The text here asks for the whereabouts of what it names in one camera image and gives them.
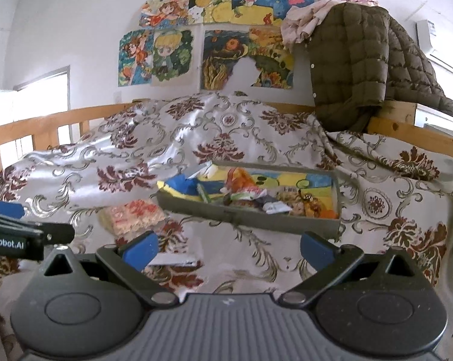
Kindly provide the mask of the rice cracker square packet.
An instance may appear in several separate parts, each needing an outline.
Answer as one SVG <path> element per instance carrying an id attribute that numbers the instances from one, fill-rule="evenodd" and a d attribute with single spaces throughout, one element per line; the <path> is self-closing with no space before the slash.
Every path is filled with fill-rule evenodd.
<path id="1" fill-rule="evenodd" d="M 124 236 L 154 227 L 166 220 L 166 214 L 151 199 L 133 200 L 124 205 L 108 206 L 98 212 L 100 224 L 115 236 Z"/>

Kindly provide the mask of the orange haired chibi poster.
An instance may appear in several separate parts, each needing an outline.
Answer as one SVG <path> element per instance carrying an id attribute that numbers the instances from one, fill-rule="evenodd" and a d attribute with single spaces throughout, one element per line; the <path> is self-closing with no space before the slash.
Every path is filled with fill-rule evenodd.
<path id="1" fill-rule="evenodd" d="M 189 0 L 147 0 L 138 25 L 144 29 L 170 29 L 189 25 Z"/>

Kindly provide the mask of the yellow moon cartoon poster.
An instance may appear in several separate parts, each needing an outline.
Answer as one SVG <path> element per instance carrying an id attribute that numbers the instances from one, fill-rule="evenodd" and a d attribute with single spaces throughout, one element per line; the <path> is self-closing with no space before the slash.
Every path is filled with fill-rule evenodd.
<path id="1" fill-rule="evenodd" d="M 227 23 L 233 16 L 231 0 L 189 0 L 189 24 Z"/>

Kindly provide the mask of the floral satin bedspread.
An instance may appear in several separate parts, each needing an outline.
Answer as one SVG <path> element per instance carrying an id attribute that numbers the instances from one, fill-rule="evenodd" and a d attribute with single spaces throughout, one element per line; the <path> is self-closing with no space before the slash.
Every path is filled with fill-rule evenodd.
<path id="1" fill-rule="evenodd" d="M 153 198 L 156 182 L 206 161 L 301 166 L 337 173 L 337 245 L 366 253 L 405 248 L 448 311 L 437 352 L 453 360 L 453 158 L 347 131 L 326 132 L 315 115 L 282 115 L 245 97 L 195 94 L 137 104 L 76 145 L 33 152 L 0 172 L 0 200 L 27 218 L 75 227 L 72 249 L 93 253 L 126 242 L 101 227 L 98 211 Z M 189 292 L 282 292 L 312 276 L 300 237 L 169 214 L 160 252 L 196 256 L 190 267 L 146 275 L 183 298 Z"/>

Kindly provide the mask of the olive quilted down jacket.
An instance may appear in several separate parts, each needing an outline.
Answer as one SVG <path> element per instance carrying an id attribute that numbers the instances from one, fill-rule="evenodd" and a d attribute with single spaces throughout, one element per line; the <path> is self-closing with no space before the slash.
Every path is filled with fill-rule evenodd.
<path id="1" fill-rule="evenodd" d="M 316 118 L 326 131 L 362 132 L 387 101 L 453 116 L 453 100 L 416 42 L 384 8 L 343 3 L 307 42 Z"/>

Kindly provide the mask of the small orange fruit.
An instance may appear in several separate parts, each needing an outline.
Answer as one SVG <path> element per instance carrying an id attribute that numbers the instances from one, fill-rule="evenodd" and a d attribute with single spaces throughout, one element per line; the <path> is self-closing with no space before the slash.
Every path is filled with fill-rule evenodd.
<path id="1" fill-rule="evenodd" d="M 322 209 L 319 213 L 320 218 L 339 219 L 339 214 L 333 209 Z"/>

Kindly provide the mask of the green white stick packet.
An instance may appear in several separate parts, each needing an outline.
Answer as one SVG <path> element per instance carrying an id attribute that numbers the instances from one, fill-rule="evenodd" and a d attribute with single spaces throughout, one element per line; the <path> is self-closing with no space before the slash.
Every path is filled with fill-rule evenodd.
<path id="1" fill-rule="evenodd" d="M 196 189 L 197 189 L 198 195 L 200 196 L 201 200 L 204 203 L 210 203 L 212 201 L 208 192 L 206 192 L 206 190 L 202 184 L 197 184 Z"/>

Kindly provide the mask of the blond boy poster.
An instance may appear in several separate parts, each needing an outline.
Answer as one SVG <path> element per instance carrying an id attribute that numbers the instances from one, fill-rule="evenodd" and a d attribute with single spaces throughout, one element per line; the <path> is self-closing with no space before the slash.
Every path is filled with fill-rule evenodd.
<path id="1" fill-rule="evenodd" d="M 186 86 L 192 82 L 193 42 L 189 29 L 155 32 L 152 86 Z"/>

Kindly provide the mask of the nut bar clear packet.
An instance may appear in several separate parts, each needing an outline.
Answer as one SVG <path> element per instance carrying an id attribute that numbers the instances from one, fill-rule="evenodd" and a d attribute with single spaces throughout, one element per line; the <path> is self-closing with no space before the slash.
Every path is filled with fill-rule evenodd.
<path id="1" fill-rule="evenodd" d="M 297 191 L 283 190 L 276 193 L 276 199 L 291 208 L 289 215 L 305 216 L 304 202 Z"/>

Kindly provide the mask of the white air conditioner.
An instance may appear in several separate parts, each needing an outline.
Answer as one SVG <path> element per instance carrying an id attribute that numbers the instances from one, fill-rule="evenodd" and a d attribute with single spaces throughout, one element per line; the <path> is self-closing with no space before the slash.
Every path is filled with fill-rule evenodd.
<path id="1" fill-rule="evenodd" d="M 418 44 L 420 49 L 427 55 L 436 50 L 439 43 L 435 24 L 429 20 L 419 20 L 416 23 Z"/>

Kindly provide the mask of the orange snack clear bag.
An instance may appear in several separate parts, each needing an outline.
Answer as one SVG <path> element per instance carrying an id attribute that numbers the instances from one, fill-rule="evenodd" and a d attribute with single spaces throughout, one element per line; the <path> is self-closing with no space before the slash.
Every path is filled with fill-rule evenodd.
<path id="1" fill-rule="evenodd" d="M 241 167 L 228 170 L 221 192 L 227 205 L 234 201 L 255 201 L 256 198 L 268 194 L 268 191 L 258 186 L 253 176 Z"/>

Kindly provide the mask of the gold brown candy wrapper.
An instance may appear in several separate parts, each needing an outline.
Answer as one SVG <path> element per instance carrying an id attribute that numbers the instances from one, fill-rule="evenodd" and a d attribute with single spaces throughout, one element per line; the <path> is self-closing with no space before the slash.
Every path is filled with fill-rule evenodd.
<path id="1" fill-rule="evenodd" d="M 300 197 L 304 205 L 305 215 L 308 218 L 320 218 L 325 209 L 324 204 L 310 192 L 300 192 Z"/>

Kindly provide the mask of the wooden bed frame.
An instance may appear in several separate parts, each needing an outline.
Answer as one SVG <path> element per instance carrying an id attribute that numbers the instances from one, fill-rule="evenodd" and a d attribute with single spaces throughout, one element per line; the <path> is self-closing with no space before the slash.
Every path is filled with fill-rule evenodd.
<path id="1" fill-rule="evenodd" d="M 77 124 L 80 127 L 80 133 L 86 134 L 90 130 L 89 122 L 109 117 L 130 107 L 129 103 L 122 103 L 78 108 L 0 125 L 0 146 L 30 136 L 33 148 L 44 151 L 58 146 L 58 128 Z M 398 139 L 421 149 L 453 158 L 452 135 L 437 133 L 415 125 L 414 118 L 422 109 L 423 107 L 413 103 L 387 101 L 378 115 L 370 120 L 367 132 Z M 2 169 L 0 153 L 0 171 Z"/>

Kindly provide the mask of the dark blue stick packet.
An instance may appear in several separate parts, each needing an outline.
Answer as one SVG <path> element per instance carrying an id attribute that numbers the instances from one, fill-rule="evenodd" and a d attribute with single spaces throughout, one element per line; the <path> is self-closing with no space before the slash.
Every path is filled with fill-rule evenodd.
<path id="1" fill-rule="evenodd" d="M 293 210 L 289 205 L 269 194 L 256 198 L 255 202 L 266 214 L 286 214 Z"/>

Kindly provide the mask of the small white paper packet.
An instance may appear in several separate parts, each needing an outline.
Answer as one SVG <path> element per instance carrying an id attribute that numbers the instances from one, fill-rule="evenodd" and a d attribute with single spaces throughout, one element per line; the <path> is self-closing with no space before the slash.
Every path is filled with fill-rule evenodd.
<path id="1" fill-rule="evenodd" d="M 149 266 L 178 266 L 194 267 L 198 264 L 198 258 L 189 253 L 158 253 Z"/>

